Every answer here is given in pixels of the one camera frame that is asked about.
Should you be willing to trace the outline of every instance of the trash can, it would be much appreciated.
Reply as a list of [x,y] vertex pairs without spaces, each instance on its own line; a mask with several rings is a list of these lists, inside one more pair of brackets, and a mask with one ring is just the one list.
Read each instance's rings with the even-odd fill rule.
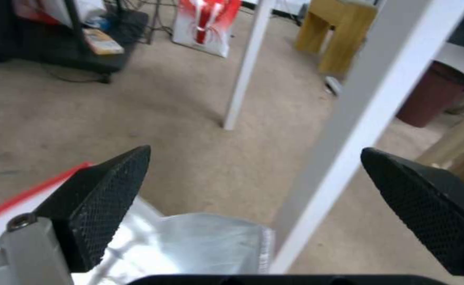
[[422,128],[462,96],[464,73],[433,61],[396,117],[409,125]]

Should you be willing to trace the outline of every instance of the red stripe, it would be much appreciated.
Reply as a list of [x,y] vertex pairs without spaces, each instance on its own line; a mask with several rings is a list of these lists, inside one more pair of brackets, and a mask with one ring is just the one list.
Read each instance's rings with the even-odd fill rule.
[[66,172],[56,176],[56,177],[53,177],[29,190],[26,190],[24,191],[23,193],[20,193],[19,195],[17,195],[16,197],[13,197],[9,200],[7,200],[6,202],[4,202],[3,204],[0,205],[0,214],[2,212],[5,212],[7,211],[8,209],[12,208],[13,206],[15,206],[17,203],[20,203],[20,202],[23,202],[24,200],[27,200],[35,195],[37,195],[38,193],[41,193],[43,192],[44,190],[46,190],[47,188],[49,188],[50,186],[54,185],[54,184],[58,184],[62,181],[65,181],[67,179],[69,179],[70,176],[72,176],[74,173],[76,173],[78,170],[82,169],[82,168],[86,168],[86,167],[89,167],[93,165],[91,162],[84,162],[78,166],[75,166],[74,168],[70,169],[70,170],[67,170]]

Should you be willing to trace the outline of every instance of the screw head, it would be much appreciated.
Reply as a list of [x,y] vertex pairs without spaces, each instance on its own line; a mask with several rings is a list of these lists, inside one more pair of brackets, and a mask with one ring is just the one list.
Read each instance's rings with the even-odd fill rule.
[[37,222],[37,216],[34,213],[23,213],[9,220],[7,223],[7,231],[13,232],[29,226],[35,222]]

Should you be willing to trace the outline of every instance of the white metal pole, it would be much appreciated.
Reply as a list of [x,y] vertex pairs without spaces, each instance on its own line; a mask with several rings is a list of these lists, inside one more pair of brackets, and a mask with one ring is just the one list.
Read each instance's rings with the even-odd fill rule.
[[464,0],[389,0],[306,169],[279,210],[270,272],[286,272],[464,14]]
[[250,82],[251,73],[253,67],[255,67],[265,29],[270,19],[270,11],[275,3],[276,0],[260,0],[255,8],[255,18],[250,32],[250,39],[244,51],[241,69],[237,75],[236,86],[234,86],[234,92],[228,102],[227,114],[223,124],[225,130],[233,130],[236,125],[237,117],[241,111],[241,105],[243,104],[244,93]]

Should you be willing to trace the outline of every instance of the red and white bag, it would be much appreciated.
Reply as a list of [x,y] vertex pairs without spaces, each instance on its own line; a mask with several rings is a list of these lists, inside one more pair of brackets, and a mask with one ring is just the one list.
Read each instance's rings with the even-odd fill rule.
[[172,40],[227,57],[230,26],[240,5],[240,0],[180,0]]

